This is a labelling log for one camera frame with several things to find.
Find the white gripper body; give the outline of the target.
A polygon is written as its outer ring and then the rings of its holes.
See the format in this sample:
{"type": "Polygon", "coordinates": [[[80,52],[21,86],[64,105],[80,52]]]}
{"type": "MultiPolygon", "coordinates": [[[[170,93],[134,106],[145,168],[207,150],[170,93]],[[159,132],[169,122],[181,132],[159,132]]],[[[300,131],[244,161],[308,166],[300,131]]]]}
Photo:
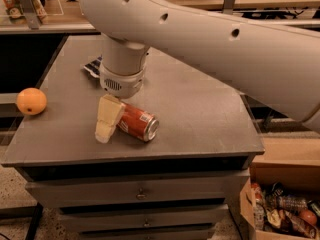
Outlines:
{"type": "Polygon", "coordinates": [[[100,85],[108,92],[120,99],[133,97],[142,87],[146,66],[143,65],[138,73],[121,76],[112,73],[103,64],[100,65],[100,85]]]}

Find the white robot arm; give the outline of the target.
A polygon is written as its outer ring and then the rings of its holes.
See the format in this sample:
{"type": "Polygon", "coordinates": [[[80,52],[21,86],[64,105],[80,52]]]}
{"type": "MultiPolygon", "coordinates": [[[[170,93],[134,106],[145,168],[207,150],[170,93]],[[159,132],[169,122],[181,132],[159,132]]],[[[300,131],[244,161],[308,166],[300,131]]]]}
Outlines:
{"type": "Polygon", "coordinates": [[[320,35],[166,0],[80,0],[102,33],[101,86],[129,98],[139,91],[149,48],[247,94],[320,132],[320,35]]]}

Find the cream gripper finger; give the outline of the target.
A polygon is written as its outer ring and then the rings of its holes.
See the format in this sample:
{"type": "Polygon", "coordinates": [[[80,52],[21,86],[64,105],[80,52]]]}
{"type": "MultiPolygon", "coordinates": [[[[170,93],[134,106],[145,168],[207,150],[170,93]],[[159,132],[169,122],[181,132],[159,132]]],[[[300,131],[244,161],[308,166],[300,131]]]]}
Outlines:
{"type": "Polygon", "coordinates": [[[106,94],[99,100],[95,137],[107,143],[124,114],[125,105],[116,97],[106,94]]]}

